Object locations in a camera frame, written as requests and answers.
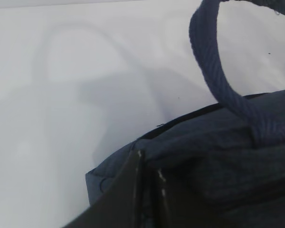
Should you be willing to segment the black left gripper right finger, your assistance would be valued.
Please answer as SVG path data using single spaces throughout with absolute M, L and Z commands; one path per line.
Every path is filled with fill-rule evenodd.
M 150 198 L 152 216 L 156 228 L 171 228 L 171 212 L 168 204 L 167 178 L 162 169 L 151 171 Z

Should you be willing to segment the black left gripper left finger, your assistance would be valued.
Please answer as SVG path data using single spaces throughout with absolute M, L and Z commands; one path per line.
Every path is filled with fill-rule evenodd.
M 109 189 L 67 228 L 139 228 L 142 217 L 144 151 L 132 151 Z

